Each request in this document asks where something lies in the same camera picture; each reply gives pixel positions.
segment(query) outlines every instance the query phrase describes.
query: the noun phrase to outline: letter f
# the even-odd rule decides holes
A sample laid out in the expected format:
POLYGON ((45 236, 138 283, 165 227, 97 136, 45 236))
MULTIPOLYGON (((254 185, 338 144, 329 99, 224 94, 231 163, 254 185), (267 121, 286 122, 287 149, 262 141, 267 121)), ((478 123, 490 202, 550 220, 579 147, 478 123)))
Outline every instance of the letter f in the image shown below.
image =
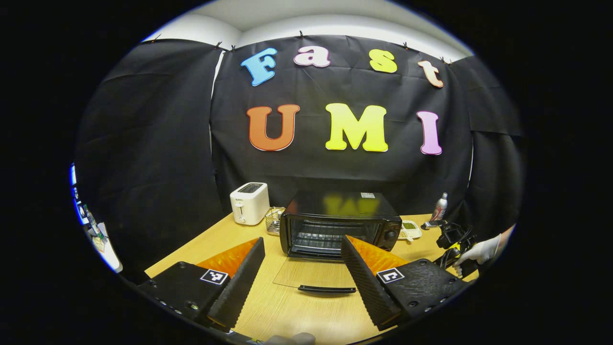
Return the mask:
POLYGON ((275 60, 269 55, 276 54, 276 49, 266 48, 263 51, 253 55, 252 57, 243 61, 240 65, 246 66, 253 77, 251 84, 258 86, 266 80, 275 76, 273 71, 269 71, 266 67, 275 67, 275 60))

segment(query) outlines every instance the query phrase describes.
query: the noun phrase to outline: wire basket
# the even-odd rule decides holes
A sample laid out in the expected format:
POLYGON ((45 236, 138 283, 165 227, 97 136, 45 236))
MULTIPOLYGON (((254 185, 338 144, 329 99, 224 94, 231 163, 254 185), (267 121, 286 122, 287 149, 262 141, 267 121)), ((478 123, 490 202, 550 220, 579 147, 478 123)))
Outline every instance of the wire basket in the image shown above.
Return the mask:
POLYGON ((269 234, 279 236, 279 224, 283 211, 285 211, 285 207, 271 207, 266 212, 264 219, 266 220, 266 231, 269 234))

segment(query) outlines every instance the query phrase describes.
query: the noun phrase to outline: spray can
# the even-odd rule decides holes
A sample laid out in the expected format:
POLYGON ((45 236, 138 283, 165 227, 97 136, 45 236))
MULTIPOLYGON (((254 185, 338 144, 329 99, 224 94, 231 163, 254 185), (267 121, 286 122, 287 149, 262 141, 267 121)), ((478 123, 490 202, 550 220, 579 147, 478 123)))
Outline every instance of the spray can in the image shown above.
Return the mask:
POLYGON ((430 220, 441 220, 445 215, 447 209, 447 193, 443 193, 443 196, 436 202, 434 206, 434 212, 430 220))

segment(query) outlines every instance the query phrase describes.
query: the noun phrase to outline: table surface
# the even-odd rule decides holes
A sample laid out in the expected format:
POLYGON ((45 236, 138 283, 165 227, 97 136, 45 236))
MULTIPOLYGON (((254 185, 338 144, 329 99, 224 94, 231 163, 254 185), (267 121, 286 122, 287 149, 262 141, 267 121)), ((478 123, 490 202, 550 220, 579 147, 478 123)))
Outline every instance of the table surface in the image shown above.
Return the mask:
MULTIPOLYGON (((403 215, 401 218, 421 225, 430 216, 403 215)), ((436 245, 440 234, 438 227, 422 230, 422 236, 413 242, 398 240, 392 253, 409 262, 420 258, 434 261, 444 253, 444 249, 436 245)), ((149 277, 155 277, 179 261, 197 264, 258 237, 264 239, 266 256, 233 331, 263 341, 273 335, 291 337, 308 332, 315 336, 318 345, 348 344, 385 332, 373 325, 359 292, 325 298, 299 292, 295 287, 275 284, 273 281, 286 262, 287 255, 281 250, 279 236, 266 231, 264 220, 258 225, 241 225, 235 223, 232 214, 229 214, 211 228, 203 229, 200 235, 145 272, 149 277)), ((453 268, 448 271, 455 275, 453 268)), ((477 277, 475 271, 464 280, 471 281, 477 277)))

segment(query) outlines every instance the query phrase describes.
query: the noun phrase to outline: black curtain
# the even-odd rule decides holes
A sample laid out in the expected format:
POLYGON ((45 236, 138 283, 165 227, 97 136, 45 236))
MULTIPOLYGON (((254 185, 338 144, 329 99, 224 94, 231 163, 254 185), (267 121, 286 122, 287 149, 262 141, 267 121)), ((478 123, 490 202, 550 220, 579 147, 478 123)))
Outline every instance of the black curtain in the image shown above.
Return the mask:
POLYGON ((142 43, 102 81, 83 116, 79 193, 133 281, 223 216, 208 127, 220 53, 194 41, 142 43))
POLYGON ((462 222, 471 223, 478 241, 483 241, 517 222, 527 139, 515 104, 479 58, 455 61, 450 69, 463 88, 474 147, 463 213, 456 214, 462 215, 462 222))
POLYGON ((225 53, 215 82, 211 109, 213 161, 219 196, 225 212, 231 212, 229 193, 246 182, 269 184, 270 202, 286 206, 298 189, 381 192, 400 214, 433 211, 443 192, 451 208, 464 199, 471 163, 470 123, 456 76, 439 58, 407 50, 384 41, 349 36, 305 36, 258 42, 225 53), (325 68, 299 66, 294 57, 300 47, 328 49, 331 64, 325 68), (270 80, 254 87, 253 78, 241 62, 266 48, 275 72, 270 80), (375 71, 369 51, 391 52, 398 70, 375 71), (443 88, 433 86, 417 64, 429 61, 439 70, 443 88), (369 105, 386 109, 384 116, 387 152, 327 150, 331 118, 330 103, 345 103, 357 119, 369 105), (249 141, 252 107, 267 106, 267 136, 281 133, 277 107, 297 104, 295 136, 287 148, 265 152, 249 141), (440 155, 424 155, 419 111, 434 112, 440 155))

